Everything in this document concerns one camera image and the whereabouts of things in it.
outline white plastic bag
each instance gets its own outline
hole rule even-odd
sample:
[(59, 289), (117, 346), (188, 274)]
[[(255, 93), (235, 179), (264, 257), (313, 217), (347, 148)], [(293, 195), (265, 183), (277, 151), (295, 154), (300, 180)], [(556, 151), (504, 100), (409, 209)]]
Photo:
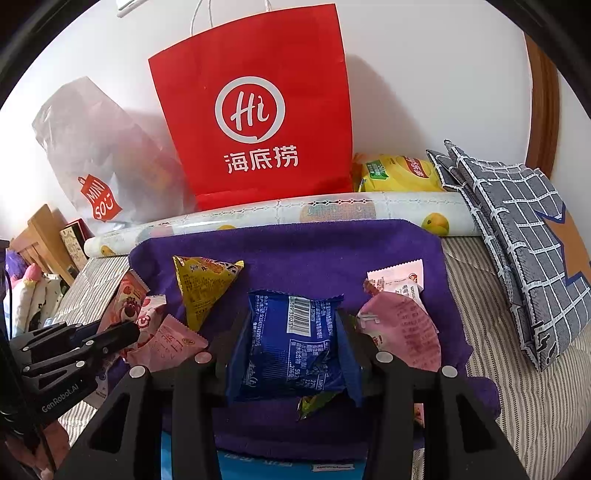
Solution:
[(33, 130), (61, 188), (94, 233), (194, 211), (181, 164), (88, 77), (54, 93)]

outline yellow bag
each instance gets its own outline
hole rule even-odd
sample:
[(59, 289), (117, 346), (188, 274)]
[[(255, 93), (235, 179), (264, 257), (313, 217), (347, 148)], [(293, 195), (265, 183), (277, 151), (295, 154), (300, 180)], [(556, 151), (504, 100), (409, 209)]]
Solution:
[(203, 257), (173, 257), (178, 287), (187, 310), (187, 325), (198, 332), (212, 309), (244, 268), (242, 260), (231, 264)]
[(432, 163), (401, 155), (355, 154), (358, 192), (445, 192)]

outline blue snack package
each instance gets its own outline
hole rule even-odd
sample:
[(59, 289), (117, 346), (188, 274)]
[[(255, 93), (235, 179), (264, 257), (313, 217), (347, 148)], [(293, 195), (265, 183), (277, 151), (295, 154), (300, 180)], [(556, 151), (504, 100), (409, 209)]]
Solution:
[(342, 296), (311, 300), (259, 290), (248, 297), (252, 340), (240, 400), (345, 389), (335, 326)]

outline white rope handle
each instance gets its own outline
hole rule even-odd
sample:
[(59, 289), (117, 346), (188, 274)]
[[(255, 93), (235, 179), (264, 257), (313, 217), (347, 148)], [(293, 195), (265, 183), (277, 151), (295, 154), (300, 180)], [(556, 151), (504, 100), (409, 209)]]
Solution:
[[(195, 11), (193, 12), (193, 17), (191, 18), (191, 30), (190, 35), (193, 36), (193, 30), (195, 28), (195, 19), (197, 18), (197, 12), (199, 12), (199, 7), (203, 3), (203, 0), (199, 0), (197, 7), (195, 7)], [(273, 10), (271, 6), (271, 2), (269, 0), (265, 0), (265, 12), (270, 12)], [(213, 28), (213, 17), (212, 17), (212, 0), (207, 0), (207, 11), (209, 13), (209, 28)]]

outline brown star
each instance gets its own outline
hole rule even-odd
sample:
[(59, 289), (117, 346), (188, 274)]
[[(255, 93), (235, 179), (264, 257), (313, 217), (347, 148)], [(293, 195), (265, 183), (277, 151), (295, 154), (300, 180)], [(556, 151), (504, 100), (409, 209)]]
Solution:
[(579, 277), (583, 277), (588, 284), (591, 284), (589, 254), (566, 205), (563, 203), (562, 215), (559, 217), (549, 217), (540, 212), (536, 214), (560, 242), (566, 285), (570, 285)]

